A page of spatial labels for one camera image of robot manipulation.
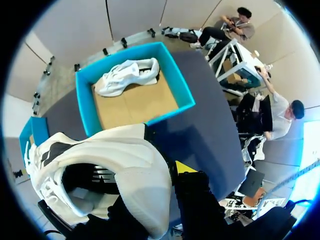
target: bag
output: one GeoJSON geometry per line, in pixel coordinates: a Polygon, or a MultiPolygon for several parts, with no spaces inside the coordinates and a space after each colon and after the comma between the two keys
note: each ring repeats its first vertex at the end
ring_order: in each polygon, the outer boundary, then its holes
{"type": "Polygon", "coordinates": [[[189,32],[181,32],[179,38],[190,44],[194,44],[198,41],[198,36],[193,30],[190,30],[189,32]]]}
{"type": "Polygon", "coordinates": [[[194,30],[189,30],[189,32],[168,33],[165,36],[171,39],[179,38],[180,40],[190,44],[194,44],[198,41],[198,36],[194,30]]]}

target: black pants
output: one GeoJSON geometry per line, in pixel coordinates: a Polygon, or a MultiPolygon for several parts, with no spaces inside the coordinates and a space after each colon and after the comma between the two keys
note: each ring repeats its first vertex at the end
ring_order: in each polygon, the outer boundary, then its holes
{"type": "Polygon", "coordinates": [[[216,27],[207,26],[203,29],[203,32],[199,37],[201,46],[206,45],[210,37],[221,40],[209,54],[209,59],[211,60],[231,41],[231,39],[226,36],[223,30],[216,27]]]}

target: white lanyard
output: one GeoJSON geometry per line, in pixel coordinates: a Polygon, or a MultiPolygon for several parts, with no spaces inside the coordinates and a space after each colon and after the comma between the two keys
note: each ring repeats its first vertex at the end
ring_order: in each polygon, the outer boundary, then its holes
{"type": "Polygon", "coordinates": [[[240,20],[238,20],[236,23],[235,23],[235,26],[236,27],[239,27],[239,26],[241,26],[241,25],[246,25],[246,24],[248,24],[249,22],[244,22],[244,23],[240,23],[241,21],[240,20]]]}

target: man sitting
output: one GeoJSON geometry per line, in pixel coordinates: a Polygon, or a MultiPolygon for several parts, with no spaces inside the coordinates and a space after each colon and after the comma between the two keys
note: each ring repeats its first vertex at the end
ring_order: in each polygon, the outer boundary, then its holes
{"type": "Polygon", "coordinates": [[[305,116],[305,108],[301,101],[294,100],[289,103],[283,96],[277,93],[274,86],[268,81],[267,71],[262,69],[257,71],[272,94],[273,104],[271,104],[273,131],[265,131],[267,140],[275,140],[285,136],[291,126],[292,121],[302,119],[305,116]]]}
{"type": "Polygon", "coordinates": [[[232,39],[237,39],[240,44],[243,44],[246,40],[250,39],[254,33],[255,28],[250,23],[252,13],[245,7],[239,7],[237,10],[239,17],[221,16],[227,26],[224,30],[216,27],[207,26],[203,29],[198,42],[191,43],[190,47],[193,49],[203,48],[208,42],[210,37],[221,40],[215,48],[211,51],[208,61],[217,55],[232,39]]]}

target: hand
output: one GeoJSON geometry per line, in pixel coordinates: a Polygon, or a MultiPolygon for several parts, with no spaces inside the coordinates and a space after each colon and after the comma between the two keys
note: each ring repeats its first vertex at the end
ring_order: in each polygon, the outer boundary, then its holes
{"type": "Polygon", "coordinates": [[[260,70],[257,70],[257,72],[262,78],[268,77],[268,72],[264,67],[260,67],[260,70]]]}
{"type": "Polygon", "coordinates": [[[221,16],[221,20],[228,23],[229,22],[229,19],[226,17],[226,16],[221,16]]]}

